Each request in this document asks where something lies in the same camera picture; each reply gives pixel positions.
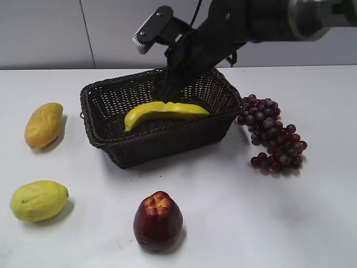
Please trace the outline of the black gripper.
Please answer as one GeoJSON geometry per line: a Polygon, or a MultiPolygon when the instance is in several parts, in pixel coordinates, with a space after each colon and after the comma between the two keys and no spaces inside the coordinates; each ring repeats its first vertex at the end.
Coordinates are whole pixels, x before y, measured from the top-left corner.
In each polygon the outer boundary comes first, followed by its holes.
{"type": "Polygon", "coordinates": [[[140,54],[155,43],[168,46],[167,65],[154,79],[153,96],[178,102],[195,77],[251,41],[252,10],[250,1],[212,1],[206,20],[194,29],[176,18],[171,7],[157,8],[133,36],[140,54]]]}

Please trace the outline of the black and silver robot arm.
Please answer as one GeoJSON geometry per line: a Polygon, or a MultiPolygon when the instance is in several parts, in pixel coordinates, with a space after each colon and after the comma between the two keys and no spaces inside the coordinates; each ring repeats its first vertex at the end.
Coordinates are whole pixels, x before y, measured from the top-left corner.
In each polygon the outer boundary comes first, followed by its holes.
{"type": "Polygon", "coordinates": [[[198,28],[176,18],[171,7],[159,7],[133,41],[141,54],[156,43],[167,46],[154,93],[177,102],[184,87],[221,61],[235,64],[238,49],[249,42],[316,41],[333,27],[354,26],[355,1],[212,1],[198,28]]]}

